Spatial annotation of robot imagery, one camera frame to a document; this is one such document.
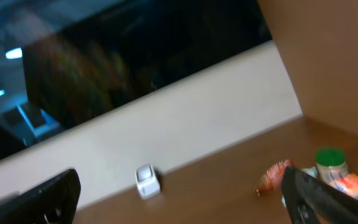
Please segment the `green lid jar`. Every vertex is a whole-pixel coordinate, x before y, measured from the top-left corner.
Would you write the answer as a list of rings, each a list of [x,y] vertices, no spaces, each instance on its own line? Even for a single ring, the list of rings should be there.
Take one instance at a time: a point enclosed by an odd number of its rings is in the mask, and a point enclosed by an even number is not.
[[[315,153],[314,159],[318,174],[325,183],[349,174],[345,153],[340,148],[323,147]]]

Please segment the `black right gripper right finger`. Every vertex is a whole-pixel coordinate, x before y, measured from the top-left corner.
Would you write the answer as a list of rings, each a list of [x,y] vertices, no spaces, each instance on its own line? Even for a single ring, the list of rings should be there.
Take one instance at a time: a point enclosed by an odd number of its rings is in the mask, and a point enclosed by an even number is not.
[[[358,200],[296,167],[285,169],[282,194],[294,224],[319,223],[317,214],[329,223],[358,224]]]

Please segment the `orange tissue pack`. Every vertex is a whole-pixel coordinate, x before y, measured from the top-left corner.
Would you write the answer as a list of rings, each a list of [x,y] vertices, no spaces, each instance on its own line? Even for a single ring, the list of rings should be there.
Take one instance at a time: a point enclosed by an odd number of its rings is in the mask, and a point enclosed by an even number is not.
[[[332,180],[329,185],[336,190],[358,200],[358,176],[354,173]]]

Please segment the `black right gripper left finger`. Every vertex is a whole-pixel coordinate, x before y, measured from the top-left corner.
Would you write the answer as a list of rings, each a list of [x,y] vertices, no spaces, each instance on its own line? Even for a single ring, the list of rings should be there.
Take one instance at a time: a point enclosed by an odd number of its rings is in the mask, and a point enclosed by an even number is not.
[[[68,169],[22,193],[0,200],[0,223],[73,223],[81,192],[75,169]]]

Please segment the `red Top chocolate bar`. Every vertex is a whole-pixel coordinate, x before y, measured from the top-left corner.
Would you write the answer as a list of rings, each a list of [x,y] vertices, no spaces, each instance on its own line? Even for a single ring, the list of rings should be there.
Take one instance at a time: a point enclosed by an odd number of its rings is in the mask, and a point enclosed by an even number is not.
[[[266,192],[280,188],[285,169],[289,166],[293,166],[293,162],[287,159],[278,161],[268,168],[255,188],[256,196],[261,197]]]

